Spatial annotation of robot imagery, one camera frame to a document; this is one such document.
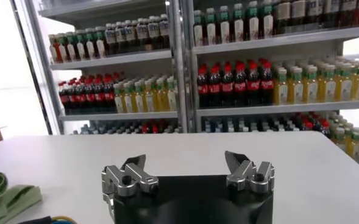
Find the green cloth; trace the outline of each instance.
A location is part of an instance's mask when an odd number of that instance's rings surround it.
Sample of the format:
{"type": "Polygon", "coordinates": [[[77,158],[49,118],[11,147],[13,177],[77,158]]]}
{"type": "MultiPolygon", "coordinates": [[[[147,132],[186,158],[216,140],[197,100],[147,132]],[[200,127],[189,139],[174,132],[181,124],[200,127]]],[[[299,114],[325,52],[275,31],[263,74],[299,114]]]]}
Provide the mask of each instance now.
{"type": "Polygon", "coordinates": [[[16,185],[7,189],[7,185],[7,177],[0,173],[0,224],[42,200],[39,187],[16,185]]]}

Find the display shelf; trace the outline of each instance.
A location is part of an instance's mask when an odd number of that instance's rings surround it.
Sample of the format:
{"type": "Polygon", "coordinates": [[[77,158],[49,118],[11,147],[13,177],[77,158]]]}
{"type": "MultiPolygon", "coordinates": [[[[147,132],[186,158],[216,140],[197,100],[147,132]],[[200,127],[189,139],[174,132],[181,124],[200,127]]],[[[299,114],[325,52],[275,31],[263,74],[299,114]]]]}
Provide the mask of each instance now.
{"type": "Polygon", "coordinates": [[[138,120],[178,118],[176,111],[153,113],[124,113],[124,114],[75,114],[61,115],[61,121],[110,121],[110,120],[138,120]]]}
{"type": "Polygon", "coordinates": [[[296,35],[286,35],[281,37],[273,37],[269,39],[234,42],[229,44],[216,44],[201,47],[194,47],[193,53],[196,55],[211,54],[227,51],[239,51],[245,49],[255,49],[263,47],[275,47],[291,44],[311,43],[327,40],[345,40],[349,38],[359,37],[359,27],[325,30],[321,32],[302,33],[296,35]]]}
{"type": "Polygon", "coordinates": [[[169,59],[171,58],[171,51],[153,51],[153,52],[140,52],[132,53],[126,55],[119,55],[95,60],[86,60],[86,61],[75,61],[61,64],[51,65],[52,70],[67,70],[67,69],[80,69],[80,68],[90,68],[97,66],[105,65],[118,65],[125,63],[132,63],[138,61],[151,61],[159,59],[169,59]]]}
{"type": "Polygon", "coordinates": [[[263,107],[238,107],[197,110],[197,116],[234,116],[248,114],[294,113],[305,111],[351,110],[359,109],[359,100],[330,103],[308,103],[295,105],[275,105],[263,107]]]}

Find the dark bottle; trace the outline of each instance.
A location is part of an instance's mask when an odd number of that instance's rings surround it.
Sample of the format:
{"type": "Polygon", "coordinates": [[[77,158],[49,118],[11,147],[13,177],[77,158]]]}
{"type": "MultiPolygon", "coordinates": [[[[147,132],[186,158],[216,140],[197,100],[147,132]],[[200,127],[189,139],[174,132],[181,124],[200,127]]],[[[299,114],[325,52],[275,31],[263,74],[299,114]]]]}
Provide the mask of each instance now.
{"type": "Polygon", "coordinates": [[[288,32],[290,26],[290,0],[281,0],[277,6],[277,34],[283,34],[288,32]]]}
{"type": "Polygon", "coordinates": [[[259,85],[260,78],[258,73],[257,64],[254,62],[249,63],[249,73],[247,77],[247,99],[248,105],[254,106],[260,104],[259,98],[259,85]]]}
{"type": "Polygon", "coordinates": [[[140,40],[140,48],[142,51],[152,50],[152,40],[148,34],[148,23],[143,18],[138,19],[137,38],[140,40]]]}
{"type": "Polygon", "coordinates": [[[221,78],[219,74],[219,68],[217,66],[212,67],[211,75],[209,78],[209,98],[211,107],[220,107],[221,106],[221,78]]]}
{"type": "Polygon", "coordinates": [[[350,27],[354,23],[354,12],[357,8],[357,0],[342,0],[339,12],[340,26],[350,27]]]}
{"type": "Polygon", "coordinates": [[[166,14],[160,15],[161,20],[159,22],[159,28],[160,28],[160,35],[162,36],[163,41],[163,48],[167,49],[170,48],[169,45],[169,24],[168,24],[168,18],[166,14]]]}
{"type": "Polygon", "coordinates": [[[84,61],[90,58],[90,55],[88,54],[88,49],[87,49],[87,39],[85,38],[86,36],[86,31],[84,30],[77,30],[75,31],[76,33],[76,38],[77,38],[77,51],[79,53],[79,57],[80,60],[84,61]]]}
{"type": "Polygon", "coordinates": [[[208,108],[209,107],[208,77],[207,77],[207,70],[204,67],[201,67],[198,70],[197,85],[198,85],[199,108],[208,108]]]}
{"type": "Polygon", "coordinates": [[[121,22],[116,23],[115,33],[116,33],[116,40],[118,43],[118,50],[117,50],[118,54],[123,54],[128,52],[128,42],[126,41],[124,25],[125,24],[121,22]]]}
{"type": "Polygon", "coordinates": [[[152,40],[152,48],[153,50],[162,48],[162,40],[159,31],[159,23],[156,17],[150,16],[148,23],[148,33],[149,37],[152,40]]]}
{"type": "Polygon", "coordinates": [[[246,99],[246,71],[243,62],[236,63],[236,73],[235,73],[235,105],[237,107],[242,107],[247,105],[246,99]]]}
{"type": "Polygon", "coordinates": [[[339,0],[324,0],[324,28],[334,28],[339,26],[339,8],[339,0]]]}
{"type": "Polygon", "coordinates": [[[260,74],[260,92],[263,105],[272,105],[274,100],[274,82],[272,81],[271,64],[265,62],[263,64],[262,73],[260,74]]]}
{"type": "Polygon", "coordinates": [[[229,62],[224,66],[224,75],[222,77],[222,102],[225,107],[231,107],[235,104],[233,98],[233,74],[229,62]]]}

